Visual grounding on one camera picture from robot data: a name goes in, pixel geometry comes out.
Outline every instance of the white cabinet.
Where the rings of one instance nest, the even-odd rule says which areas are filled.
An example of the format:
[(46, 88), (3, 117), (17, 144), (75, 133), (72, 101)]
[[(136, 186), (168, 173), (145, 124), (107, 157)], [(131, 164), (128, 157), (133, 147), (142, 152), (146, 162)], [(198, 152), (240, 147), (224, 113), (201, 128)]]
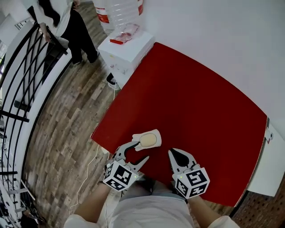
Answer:
[(133, 39), (125, 44), (111, 43), (110, 37), (107, 37), (100, 44), (98, 50), (120, 88), (130, 79), (141, 60), (152, 48), (154, 42), (155, 38), (151, 34), (139, 31)]

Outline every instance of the long black hair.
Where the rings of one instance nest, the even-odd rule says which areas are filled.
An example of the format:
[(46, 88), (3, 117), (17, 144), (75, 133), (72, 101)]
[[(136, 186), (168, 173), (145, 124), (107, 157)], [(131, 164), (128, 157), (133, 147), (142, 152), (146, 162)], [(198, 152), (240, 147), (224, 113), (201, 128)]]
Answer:
[(46, 16), (53, 19), (53, 25), (58, 26), (61, 16), (53, 9), (50, 0), (38, 0), (39, 5), (43, 8)]

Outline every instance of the white sleeve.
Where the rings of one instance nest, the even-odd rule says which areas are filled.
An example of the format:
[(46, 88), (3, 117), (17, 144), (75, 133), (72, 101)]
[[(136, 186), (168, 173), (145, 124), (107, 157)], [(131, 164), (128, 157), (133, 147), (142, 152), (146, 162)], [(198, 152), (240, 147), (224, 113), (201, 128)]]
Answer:
[(79, 215), (71, 215), (66, 220), (63, 228), (100, 228), (98, 224), (87, 222)]
[(40, 6), (38, 5), (37, 2), (33, 2), (33, 8), (34, 8), (34, 11), (35, 11), (35, 15), (36, 15), (36, 18), (37, 18), (37, 22), (40, 24), (40, 23), (45, 23), (45, 15), (44, 13), (42, 12), (42, 9), (40, 9)]
[(209, 225), (208, 228), (240, 228), (229, 216), (222, 216)]

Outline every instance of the black pants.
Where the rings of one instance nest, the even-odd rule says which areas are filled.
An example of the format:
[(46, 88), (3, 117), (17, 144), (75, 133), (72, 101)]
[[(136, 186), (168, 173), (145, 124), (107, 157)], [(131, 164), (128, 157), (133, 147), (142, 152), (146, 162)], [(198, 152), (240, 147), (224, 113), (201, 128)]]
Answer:
[(74, 64), (82, 61), (81, 49), (87, 54), (90, 63), (97, 59), (97, 51), (84, 21), (80, 14), (73, 9), (70, 11), (67, 28), (61, 37), (69, 41), (68, 47), (71, 50)]

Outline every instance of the person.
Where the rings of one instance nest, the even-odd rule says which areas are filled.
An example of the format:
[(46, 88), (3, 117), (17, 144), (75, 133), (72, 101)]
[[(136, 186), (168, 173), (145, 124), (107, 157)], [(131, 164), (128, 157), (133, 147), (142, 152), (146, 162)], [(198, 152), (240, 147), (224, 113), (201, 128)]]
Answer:
[(90, 63), (97, 59), (97, 51), (80, 14), (75, 11), (80, 0), (34, 0), (33, 8), (47, 42), (51, 41), (47, 27), (56, 37), (69, 41), (73, 64), (82, 62), (81, 49)]
[[(100, 182), (78, 206), (64, 228), (98, 228), (97, 224), (110, 187)], [(189, 210), (201, 228), (238, 228), (228, 216), (214, 212), (200, 196), (185, 199), (155, 181), (136, 181), (120, 199), (110, 220), (110, 228), (194, 228)]]

